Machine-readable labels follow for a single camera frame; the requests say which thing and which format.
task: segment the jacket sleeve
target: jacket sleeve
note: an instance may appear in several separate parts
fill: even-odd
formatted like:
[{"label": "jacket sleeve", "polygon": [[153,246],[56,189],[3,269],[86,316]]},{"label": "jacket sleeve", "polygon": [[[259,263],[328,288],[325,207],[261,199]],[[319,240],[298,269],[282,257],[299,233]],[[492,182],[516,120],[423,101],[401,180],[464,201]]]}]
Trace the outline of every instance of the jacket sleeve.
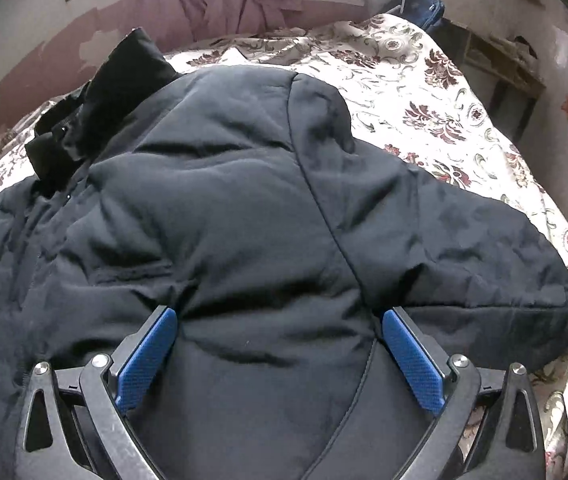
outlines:
[{"label": "jacket sleeve", "polygon": [[298,75],[291,138],[366,306],[407,308],[449,353],[538,369],[568,346],[568,269],[519,211],[438,181],[350,133],[333,87]]}]

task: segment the jacket seam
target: jacket seam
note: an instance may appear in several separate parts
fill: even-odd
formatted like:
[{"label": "jacket seam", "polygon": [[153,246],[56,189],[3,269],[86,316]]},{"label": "jacket seam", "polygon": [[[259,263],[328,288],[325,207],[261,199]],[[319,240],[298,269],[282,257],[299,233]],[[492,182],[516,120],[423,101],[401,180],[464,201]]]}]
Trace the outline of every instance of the jacket seam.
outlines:
[{"label": "jacket seam", "polygon": [[[326,225],[326,229],[328,230],[331,237],[333,238],[333,242],[335,243],[335,246],[337,247],[339,254],[341,254],[342,258],[344,258],[346,265],[349,267],[349,270],[350,270],[351,274],[353,275],[355,282],[357,283],[357,287],[359,288],[360,295],[361,295],[362,305],[364,306],[364,308],[367,312],[371,313],[371,316],[372,316],[371,309],[367,308],[367,305],[366,305],[366,298],[365,298],[364,287],[362,285],[362,282],[359,279],[359,277],[357,276],[357,273],[355,272],[355,269],[353,268],[352,263],[347,258],[347,255],[345,254],[344,250],[342,250],[340,243],[337,241],[337,237],[336,237],[335,233],[333,232],[333,229],[331,228],[331,225],[329,224],[329,221],[326,218],[326,215],[324,214],[324,211],[321,208],[321,205],[320,205],[319,201],[317,200],[317,197],[315,196],[313,186],[311,186],[311,183],[308,180],[308,176],[305,172],[304,165],[302,164],[302,161],[300,160],[299,152],[297,151],[297,147],[295,145],[295,139],[293,138],[293,131],[292,131],[292,128],[291,128],[291,125],[290,125],[290,95],[291,95],[291,92],[293,91],[293,83],[295,82],[295,79],[297,79],[298,76],[299,76],[299,74],[296,73],[294,78],[292,78],[290,80],[290,83],[289,83],[289,86],[288,86],[288,96],[286,97],[286,120],[288,121],[288,135],[290,136],[290,143],[291,143],[293,152],[295,153],[295,160],[297,161],[299,171],[302,174],[302,178],[304,179],[306,187],[308,188],[308,191],[311,194],[311,197],[313,198],[313,201],[315,202],[315,205],[317,206],[318,211],[320,212],[320,215],[321,215],[321,218],[323,219],[324,224]],[[331,115],[333,115],[335,113],[335,110],[333,108],[333,104],[330,101],[328,101],[328,103],[329,103],[329,106],[330,106]],[[373,350],[375,348],[375,341],[376,341],[376,338],[374,337],[373,342],[371,344],[370,352],[368,353],[368,360],[366,361],[366,366],[364,367],[364,370],[362,372],[362,377],[361,377],[361,380],[359,382],[359,386],[357,387],[355,394],[353,395],[353,400],[350,403],[349,409],[344,414],[339,425],[337,425],[337,428],[333,432],[333,435],[330,437],[328,443],[326,443],[326,446],[324,447],[323,451],[320,453],[320,455],[317,457],[317,459],[314,460],[314,462],[310,465],[310,467],[307,469],[307,471],[301,476],[301,480],[307,480],[309,475],[313,472],[313,470],[317,467],[317,465],[321,462],[321,460],[324,459],[326,454],[330,451],[331,447],[333,446],[333,443],[335,442],[335,440],[337,439],[337,437],[341,433],[341,430],[343,429],[344,425],[346,424],[346,421],[348,420],[350,414],[352,413],[352,410],[354,409],[354,407],[357,403],[357,400],[359,399],[359,394],[361,393],[362,386],[363,386],[363,384],[366,380],[366,377],[368,376],[368,369],[369,369],[370,363],[372,361]]]},{"label": "jacket seam", "polygon": [[[298,75],[299,74],[295,74],[295,77],[291,79],[290,86],[288,88],[288,96],[286,98],[286,119],[288,120],[288,135],[290,136],[290,143],[291,143],[291,146],[293,147],[293,152],[295,153],[295,160],[297,161],[297,165],[299,166],[299,170],[302,173],[302,177],[304,179],[306,187],[308,188],[308,191],[310,192],[311,196],[313,197],[313,201],[315,202],[315,205],[317,206],[317,209],[320,212],[321,218],[323,219],[324,224],[326,225],[326,228],[328,229],[328,232],[331,234],[331,237],[333,238],[333,241],[335,242],[335,245],[337,246],[337,249],[339,250],[341,257],[344,258],[344,261],[346,262],[347,266],[349,267],[349,270],[350,270],[351,274],[353,275],[353,278],[355,278],[355,281],[357,282],[357,286],[359,287],[359,291],[360,291],[361,297],[362,297],[362,303],[364,304],[364,307],[367,307],[366,297],[365,297],[365,294],[364,294],[364,286],[362,285],[362,282],[359,279],[359,276],[355,272],[355,269],[353,268],[351,261],[349,260],[348,256],[346,255],[346,252],[342,249],[341,244],[337,240],[337,237],[336,237],[335,233],[333,232],[333,229],[331,228],[331,224],[329,223],[328,219],[326,218],[326,215],[324,214],[323,208],[321,208],[321,205],[320,205],[319,201],[317,200],[317,197],[315,196],[313,186],[311,186],[311,183],[308,180],[308,176],[307,176],[306,171],[304,169],[304,165],[302,164],[302,161],[299,158],[299,153],[298,153],[297,147],[295,145],[295,139],[293,138],[293,131],[292,131],[291,126],[290,126],[290,106],[289,106],[289,102],[290,102],[290,94],[293,90],[293,83],[295,82],[295,79],[297,79]],[[332,104],[331,104],[331,114],[334,114]]]},{"label": "jacket seam", "polygon": [[321,451],[319,456],[314,460],[314,462],[309,466],[309,468],[304,472],[300,480],[307,480],[308,477],[313,474],[315,468],[317,468],[320,462],[324,458],[326,458],[326,455],[328,455],[328,453],[331,451],[331,449],[333,448],[333,444],[335,444],[335,441],[340,436],[342,430],[346,426],[346,423],[349,421],[350,415],[352,415],[353,411],[355,410],[357,402],[359,401],[359,398],[361,396],[362,390],[364,389],[364,384],[366,383],[366,379],[368,379],[368,372],[370,370],[370,365],[373,362],[373,355],[375,354],[376,343],[377,340],[373,339],[373,342],[371,343],[370,346],[370,350],[368,351],[368,360],[366,360],[366,367],[362,372],[359,384],[357,385],[357,389],[355,390],[355,395],[353,396],[353,400],[350,402],[349,409],[346,410],[346,413],[344,413],[344,416],[341,418],[339,424],[337,425],[337,428],[335,428],[335,431],[333,431],[333,434],[331,435],[328,443],[326,443],[324,449]]}]

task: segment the blue clamp pad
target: blue clamp pad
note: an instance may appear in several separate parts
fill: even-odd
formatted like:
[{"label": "blue clamp pad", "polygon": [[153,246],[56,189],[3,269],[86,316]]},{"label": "blue clamp pad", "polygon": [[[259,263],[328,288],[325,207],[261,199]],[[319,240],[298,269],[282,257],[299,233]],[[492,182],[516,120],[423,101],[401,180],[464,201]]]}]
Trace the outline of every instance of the blue clamp pad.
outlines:
[{"label": "blue clamp pad", "polygon": [[445,402],[442,376],[392,310],[384,314],[382,335],[419,405],[433,415],[439,415]]},{"label": "blue clamp pad", "polygon": [[115,405],[120,413],[126,413],[142,400],[176,336],[177,314],[167,308],[119,374]]}]

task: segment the metal screw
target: metal screw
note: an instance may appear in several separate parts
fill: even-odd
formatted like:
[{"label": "metal screw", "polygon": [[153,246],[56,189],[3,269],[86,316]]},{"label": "metal screw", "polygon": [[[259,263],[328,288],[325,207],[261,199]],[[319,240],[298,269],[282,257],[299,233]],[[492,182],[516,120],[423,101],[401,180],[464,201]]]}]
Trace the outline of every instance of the metal screw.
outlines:
[{"label": "metal screw", "polygon": [[35,374],[42,375],[48,371],[50,365],[46,361],[42,361],[35,365]]},{"label": "metal screw", "polygon": [[512,365],[510,365],[510,369],[513,370],[513,373],[517,375],[526,374],[526,367],[524,365],[521,365],[520,363],[513,363]]},{"label": "metal screw", "polygon": [[457,368],[466,368],[468,366],[469,360],[468,357],[462,354],[455,354],[453,356],[453,364]]},{"label": "metal screw", "polygon": [[108,364],[108,356],[106,354],[97,354],[91,361],[95,368],[103,368]]}]

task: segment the bed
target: bed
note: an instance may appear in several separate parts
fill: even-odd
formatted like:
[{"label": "bed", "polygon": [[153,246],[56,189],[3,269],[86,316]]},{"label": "bed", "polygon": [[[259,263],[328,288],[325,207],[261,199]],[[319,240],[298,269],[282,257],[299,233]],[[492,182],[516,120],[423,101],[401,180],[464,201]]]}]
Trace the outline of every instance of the bed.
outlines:
[{"label": "bed", "polygon": [[[304,31],[197,43],[167,56],[181,73],[212,64],[267,64],[318,77],[349,105],[352,133],[417,164],[436,178],[525,213],[568,267],[568,223],[522,156],[491,124],[468,82],[437,44],[414,25],[380,14]],[[0,190],[33,174],[25,144],[43,103],[0,136]],[[544,429],[548,478],[568,456],[568,350],[532,375]],[[480,413],[461,442],[468,452]]]}]

